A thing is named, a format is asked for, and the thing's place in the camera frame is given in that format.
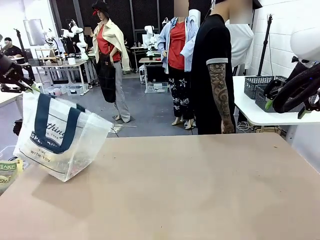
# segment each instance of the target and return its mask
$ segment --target man in black shirt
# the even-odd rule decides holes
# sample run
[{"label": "man in black shirt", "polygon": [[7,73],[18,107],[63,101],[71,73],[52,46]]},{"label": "man in black shirt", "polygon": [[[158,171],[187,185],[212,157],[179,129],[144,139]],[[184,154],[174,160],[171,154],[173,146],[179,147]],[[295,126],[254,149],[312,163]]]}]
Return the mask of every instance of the man in black shirt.
[{"label": "man in black shirt", "polygon": [[[4,47],[3,53],[5,55],[7,55],[9,58],[11,58],[11,59],[21,58],[23,56],[21,49],[12,44],[12,40],[10,37],[6,37],[4,39],[4,43],[5,43],[5,47]],[[23,59],[17,60],[16,62],[18,64],[25,63],[25,61]]]},{"label": "man in black shirt", "polygon": [[231,65],[231,37],[225,23],[256,0],[216,0],[196,36],[191,91],[199,135],[235,133],[235,97]]}]

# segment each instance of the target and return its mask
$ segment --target tattoo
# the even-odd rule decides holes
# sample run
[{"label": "tattoo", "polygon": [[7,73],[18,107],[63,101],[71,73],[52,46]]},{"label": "tattoo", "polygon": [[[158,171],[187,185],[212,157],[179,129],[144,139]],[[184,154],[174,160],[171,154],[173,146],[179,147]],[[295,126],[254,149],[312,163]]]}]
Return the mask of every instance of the tattoo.
[{"label": "tattoo", "polygon": [[211,78],[213,98],[224,126],[223,133],[234,133],[235,129],[231,120],[229,96],[226,85],[226,64],[212,63],[208,65],[208,70]]}]

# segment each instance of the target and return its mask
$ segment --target gray sleeve cuff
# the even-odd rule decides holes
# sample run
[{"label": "gray sleeve cuff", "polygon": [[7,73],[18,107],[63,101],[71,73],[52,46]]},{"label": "gray sleeve cuff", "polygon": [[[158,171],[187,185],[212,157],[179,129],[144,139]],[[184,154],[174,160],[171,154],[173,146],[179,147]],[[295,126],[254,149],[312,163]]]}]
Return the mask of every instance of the gray sleeve cuff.
[{"label": "gray sleeve cuff", "polygon": [[206,61],[206,64],[227,64],[228,58],[212,58]]}]

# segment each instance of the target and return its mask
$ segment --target star print pants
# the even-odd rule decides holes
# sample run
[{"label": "star print pants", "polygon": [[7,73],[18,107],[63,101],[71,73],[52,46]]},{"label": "star print pants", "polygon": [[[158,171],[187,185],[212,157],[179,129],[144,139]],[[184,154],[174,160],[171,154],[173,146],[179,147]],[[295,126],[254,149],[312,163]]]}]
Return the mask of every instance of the star print pants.
[{"label": "star print pants", "polygon": [[184,120],[194,118],[190,103],[190,72],[169,66],[169,84],[173,99],[173,111],[176,118],[183,116]]}]

